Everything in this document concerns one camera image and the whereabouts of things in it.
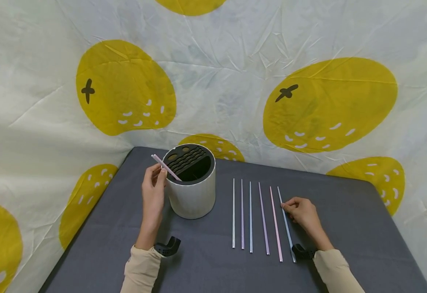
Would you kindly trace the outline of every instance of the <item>fabric backdrop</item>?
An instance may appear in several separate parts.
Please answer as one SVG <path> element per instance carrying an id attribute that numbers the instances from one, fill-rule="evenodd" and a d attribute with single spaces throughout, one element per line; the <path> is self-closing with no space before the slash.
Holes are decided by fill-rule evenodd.
<path id="1" fill-rule="evenodd" d="M 182 142 L 372 182 L 427 278 L 427 0 L 0 0 L 0 292 Z"/>

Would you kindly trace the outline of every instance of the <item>black stem mark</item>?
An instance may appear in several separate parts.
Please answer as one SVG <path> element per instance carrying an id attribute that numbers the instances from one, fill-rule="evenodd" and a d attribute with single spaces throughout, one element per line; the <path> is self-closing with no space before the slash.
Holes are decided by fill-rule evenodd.
<path id="1" fill-rule="evenodd" d="M 292 91 L 298 89 L 298 84 L 294 84 L 293 86 L 289 87 L 288 89 L 281 89 L 280 96 L 275 100 L 275 102 L 280 101 L 282 98 L 291 98 L 292 97 Z"/>
<path id="2" fill-rule="evenodd" d="M 90 95 L 94 93 L 95 90 L 92 89 L 92 80 L 88 78 L 87 84 L 82 89 L 82 94 L 85 94 L 85 98 L 87 98 L 87 104 L 90 104 Z"/>

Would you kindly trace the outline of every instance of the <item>black clip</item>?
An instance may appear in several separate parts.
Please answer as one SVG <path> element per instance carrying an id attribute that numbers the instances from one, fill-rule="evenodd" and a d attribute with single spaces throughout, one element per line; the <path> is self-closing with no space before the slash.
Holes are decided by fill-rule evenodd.
<path id="1" fill-rule="evenodd" d="M 171 236 L 170 241 L 168 241 L 167 245 L 163 243 L 156 243 L 155 250 L 162 256 L 172 256 L 177 253 L 180 244 L 181 240 Z"/>
<path id="2" fill-rule="evenodd" d="M 295 244 L 292 250 L 297 260 L 311 260 L 317 251 L 315 249 L 305 250 L 300 244 Z"/>

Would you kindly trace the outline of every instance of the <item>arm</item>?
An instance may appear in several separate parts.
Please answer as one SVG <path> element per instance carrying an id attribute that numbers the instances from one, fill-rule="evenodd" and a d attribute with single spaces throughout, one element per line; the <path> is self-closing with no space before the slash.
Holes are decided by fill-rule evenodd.
<path id="1" fill-rule="evenodd" d="M 324 232 L 314 204 L 306 198 L 294 197 L 281 206 L 295 223 L 303 227 L 318 248 L 313 261 L 329 293 L 364 293 L 349 264 Z"/>
<path id="2" fill-rule="evenodd" d="M 124 269 L 121 293 L 150 293 L 163 256 L 154 250 L 164 204 L 166 170 L 159 164 L 149 167 L 142 183 L 143 216 L 139 237 L 131 248 Z"/>

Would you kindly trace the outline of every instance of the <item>forearm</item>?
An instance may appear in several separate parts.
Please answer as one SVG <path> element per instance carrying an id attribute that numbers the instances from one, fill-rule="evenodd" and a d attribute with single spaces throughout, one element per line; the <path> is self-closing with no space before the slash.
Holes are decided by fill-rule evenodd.
<path id="1" fill-rule="evenodd" d="M 121 293 L 150 293 L 158 277 L 162 255 L 154 249 L 160 221 L 143 220 L 125 265 Z"/>
<path id="2" fill-rule="evenodd" d="M 131 258 L 125 265 L 121 293 L 150 293 L 158 277 L 163 256 L 152 247 L 149 250 L 131 248 Z"/>
<path id="3" fill-rule="evenodd" d="M 139 237 L 137 237 L 137 241 L 134 246 L 143 250 L 151 249 L 155 244 L 158 228 L 160 228 L 160 221 L 142 220 Z"/>
<path id="4" fill-rule="evenodd" d="M 334 249 L 324 230 L 319 227 L 310 234 L 318 251 L 313 259 L 329 293 L 364 292 L 350 271 L 349 264 L 339 250 Z"/>
<path id="5" fill-rule="evenodd" d="M 313 261 L 329 293 L 364 293 L 339 250 L 317 251 Z"/>
<path id="6" fill-rule="evenodd" d="M 306 232 L 313 240 L 318 250 L 326 251 L 334 249 L 334 246 L 332 245 L 331 241 L 329 240 L 326 233 L 324 232 L 324 229 L 321 226 Z"/>

